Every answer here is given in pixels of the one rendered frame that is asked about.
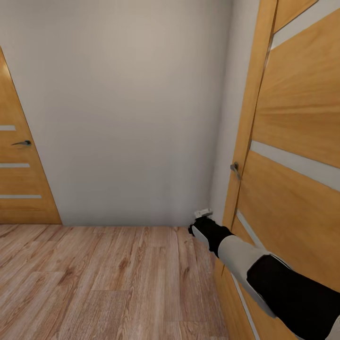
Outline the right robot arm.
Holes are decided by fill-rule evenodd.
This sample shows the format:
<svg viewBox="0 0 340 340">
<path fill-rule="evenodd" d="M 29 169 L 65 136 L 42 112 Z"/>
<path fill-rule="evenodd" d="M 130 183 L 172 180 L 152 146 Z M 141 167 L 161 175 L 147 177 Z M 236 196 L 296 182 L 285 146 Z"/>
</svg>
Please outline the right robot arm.
<svg viewBox="0 0 340 340">
<path fill-rule="evenodd" d="M 297 340 L 340 340 L 340 292 L 207 218 L 213 213 L 212 208 L 195 212 L 188 231 L 214 252 L 260 308 L 280 318 Z"/>
</svg>

